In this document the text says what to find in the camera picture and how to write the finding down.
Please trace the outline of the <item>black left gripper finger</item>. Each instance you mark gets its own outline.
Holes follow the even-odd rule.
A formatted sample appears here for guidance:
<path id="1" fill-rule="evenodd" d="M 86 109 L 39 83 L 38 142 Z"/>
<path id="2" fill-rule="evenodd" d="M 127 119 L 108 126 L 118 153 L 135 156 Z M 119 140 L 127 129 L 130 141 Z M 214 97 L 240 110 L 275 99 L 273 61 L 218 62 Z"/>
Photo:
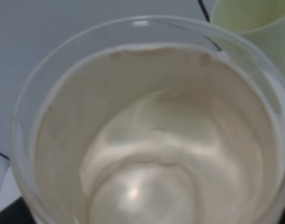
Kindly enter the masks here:
<path id="1" fill-rule="evenodd" d="M 35 224 L 35 220 L 20 197 L 0 212 L 0 224 Z"/>

